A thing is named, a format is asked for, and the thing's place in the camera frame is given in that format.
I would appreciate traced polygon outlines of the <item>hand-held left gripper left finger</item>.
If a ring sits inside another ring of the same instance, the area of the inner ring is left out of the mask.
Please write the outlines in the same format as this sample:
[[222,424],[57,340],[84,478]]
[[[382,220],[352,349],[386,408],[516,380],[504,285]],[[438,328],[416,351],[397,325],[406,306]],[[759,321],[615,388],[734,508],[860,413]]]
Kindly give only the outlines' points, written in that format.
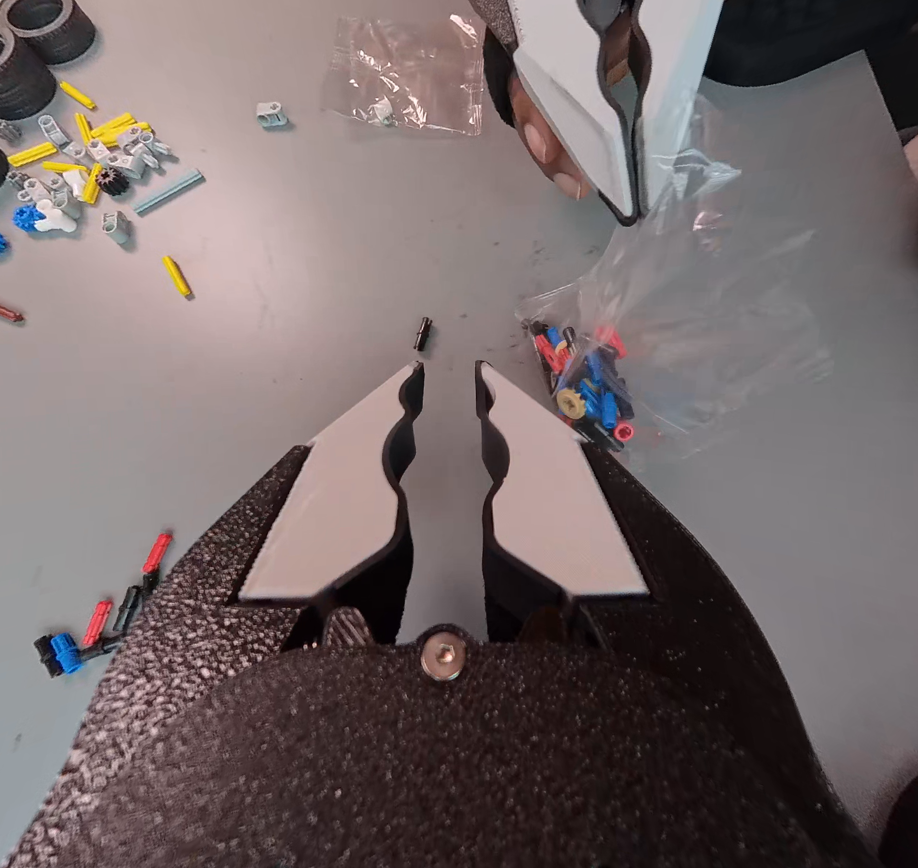
[[322,620],[357,608],[376,641],[396,641],[414,558],[400,481],[416,455],[424,373],[409,363],[306,444],[240,581],[242,606]]

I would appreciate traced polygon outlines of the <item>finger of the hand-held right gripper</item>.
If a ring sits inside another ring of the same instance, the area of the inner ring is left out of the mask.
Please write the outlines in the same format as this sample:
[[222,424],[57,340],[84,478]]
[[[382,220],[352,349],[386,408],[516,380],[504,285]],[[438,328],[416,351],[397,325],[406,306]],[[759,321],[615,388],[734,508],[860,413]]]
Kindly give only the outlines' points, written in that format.
[[724,0],[628,0],[637,214],[655,206],[683,150]]
[[623,225],[638,201],[628,123],[607,82],[603,37],[623,0],[507,0],[516,71],[581,174]]

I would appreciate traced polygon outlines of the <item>pile of grey yellow bricks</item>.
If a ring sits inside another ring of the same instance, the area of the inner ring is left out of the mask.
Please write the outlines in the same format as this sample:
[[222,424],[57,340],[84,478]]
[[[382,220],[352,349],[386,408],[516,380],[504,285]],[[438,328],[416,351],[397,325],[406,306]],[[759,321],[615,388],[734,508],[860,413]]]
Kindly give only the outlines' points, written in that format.
[[[86,219],[121,211],[147,185],[178,163],[173,146],[151,122],[130,110],[107,113],[73,82],[57,82],[53,101],[39,114],[2,119],[2,150],[10,171],[3,186],[13,227],[29,236],[76,234]],[[40,232],[13,224],[16,208],[34,205],[47,217]]]

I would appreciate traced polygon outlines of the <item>person's right hand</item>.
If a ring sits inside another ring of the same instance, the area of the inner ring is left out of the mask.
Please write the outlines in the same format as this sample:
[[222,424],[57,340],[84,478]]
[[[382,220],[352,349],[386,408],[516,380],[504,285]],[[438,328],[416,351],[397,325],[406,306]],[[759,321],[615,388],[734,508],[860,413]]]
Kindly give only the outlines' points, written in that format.
[[585,199],[590,194],[590,184],[516,72],[509,81],[509,95],[514,126],[536,166],[565,196],[575,201]]

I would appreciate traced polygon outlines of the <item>pile of small plastic pins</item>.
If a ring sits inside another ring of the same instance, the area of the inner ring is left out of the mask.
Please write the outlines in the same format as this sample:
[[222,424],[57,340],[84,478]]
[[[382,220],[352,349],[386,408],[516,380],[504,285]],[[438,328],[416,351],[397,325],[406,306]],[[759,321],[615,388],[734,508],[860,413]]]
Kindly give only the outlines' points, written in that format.
[[50,678],[72,675],[88,662],[113,654],[120,647],[158,587],[164,557],[173,541],[172,530],[157,536],[142,565],[140,582],[126,589],[119,605],[110,598],[100,600],[80,640],[69,631],[48,633],[34,640],[41,666]]

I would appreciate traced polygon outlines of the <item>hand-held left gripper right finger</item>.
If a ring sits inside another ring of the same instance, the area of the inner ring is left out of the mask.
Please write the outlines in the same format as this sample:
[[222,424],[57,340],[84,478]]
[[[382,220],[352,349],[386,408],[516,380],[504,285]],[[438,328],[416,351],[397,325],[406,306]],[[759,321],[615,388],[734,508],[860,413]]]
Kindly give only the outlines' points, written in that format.
[[491,480],[482,512],[488,638],[515,640],[544,608],[570,628],[590,605],[649,601],[586,440],[487,361],[476,362],[475,385]]

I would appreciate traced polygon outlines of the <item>small clear plastic bag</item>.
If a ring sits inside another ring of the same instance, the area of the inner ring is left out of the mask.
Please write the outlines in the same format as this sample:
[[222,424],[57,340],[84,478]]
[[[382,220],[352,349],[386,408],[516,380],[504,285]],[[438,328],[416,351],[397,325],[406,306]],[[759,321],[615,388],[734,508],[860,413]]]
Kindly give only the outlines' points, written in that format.
[[422,23],[343,16],[320,107],[374,128],[476,138],[484,36],[479,18],[456,13]]

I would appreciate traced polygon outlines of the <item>light grey long axle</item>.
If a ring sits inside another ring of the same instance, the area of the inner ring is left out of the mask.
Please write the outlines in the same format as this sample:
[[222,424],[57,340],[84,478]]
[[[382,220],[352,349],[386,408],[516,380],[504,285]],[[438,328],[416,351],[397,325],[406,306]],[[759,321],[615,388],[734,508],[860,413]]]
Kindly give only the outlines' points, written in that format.
[[182,174],[168,181],[154,191],[137,199],[131,206],[132,211],[136,216],[143,217],[175,197],[202,184],[205,180],[206,178],[200,170],[190,170],[186,174]]

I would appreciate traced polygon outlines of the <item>grey desk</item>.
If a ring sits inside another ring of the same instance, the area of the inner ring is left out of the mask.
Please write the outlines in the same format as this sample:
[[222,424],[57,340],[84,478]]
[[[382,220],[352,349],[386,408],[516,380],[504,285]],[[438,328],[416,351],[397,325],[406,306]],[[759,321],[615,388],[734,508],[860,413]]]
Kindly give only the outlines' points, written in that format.
[[[615,229],[545,180],[485,100],[477,138],[322,111],[339,17],[422,23],[465,0],[76,0],[98,28],[62,69],[149,120],[206,180],[132,248],[89,217],[29,236],[4,196],[2,856],[63,766],[107,661],[50,678],[33,641],[83,634],[156,536],[174,564],[292,446],[411,360],[433,321],[405,478],[414,573],[401,638],[484,637],[474,363],[542,401],[517,304],[579,277]],[[728,152],[814,232],[798,288],[831,351],[732,414],[647,487],[731,578],[809,736],[878,839],[916,773],[916,185],[862,56],[764,89],[708,85]],[[261,102],[288,117],[264,129]],[[180,265],[194,297],[164,264]]]

